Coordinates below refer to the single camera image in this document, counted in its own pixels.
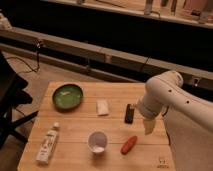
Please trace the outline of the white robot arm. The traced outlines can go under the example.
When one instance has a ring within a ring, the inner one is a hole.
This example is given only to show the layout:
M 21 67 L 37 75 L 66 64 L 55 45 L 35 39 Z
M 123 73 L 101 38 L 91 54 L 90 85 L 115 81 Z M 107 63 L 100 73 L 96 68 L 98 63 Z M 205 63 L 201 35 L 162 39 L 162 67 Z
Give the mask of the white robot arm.
M 166 71 L 145 83 L 145 94 L 136 103 L 140 114 L 154 120 L 162 107 L 172 107 L 206 130 L 213 132 L 213 103 L 182 89 L 183 77 L 179 72 Z

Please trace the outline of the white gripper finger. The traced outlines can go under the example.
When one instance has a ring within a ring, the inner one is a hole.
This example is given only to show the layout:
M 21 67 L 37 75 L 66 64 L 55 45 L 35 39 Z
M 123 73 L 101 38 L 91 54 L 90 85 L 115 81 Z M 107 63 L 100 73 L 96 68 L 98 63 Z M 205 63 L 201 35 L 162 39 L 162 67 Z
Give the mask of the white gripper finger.
M 143 124 L 144 124 L 145 134 L 149 135 L 153 132 L 153 130 L 155 128 L 156 120 L 155 119 L 144 119 Z

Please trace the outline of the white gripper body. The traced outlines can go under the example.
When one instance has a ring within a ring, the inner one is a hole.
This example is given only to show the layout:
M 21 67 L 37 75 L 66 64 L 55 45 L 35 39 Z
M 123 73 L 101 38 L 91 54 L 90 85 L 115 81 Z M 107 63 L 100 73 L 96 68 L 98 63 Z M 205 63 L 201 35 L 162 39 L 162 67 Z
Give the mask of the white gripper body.
M 137 109 L 144 118 L 153 120 L 160 113 L 160 103 L 151 99 L 139 99 Z

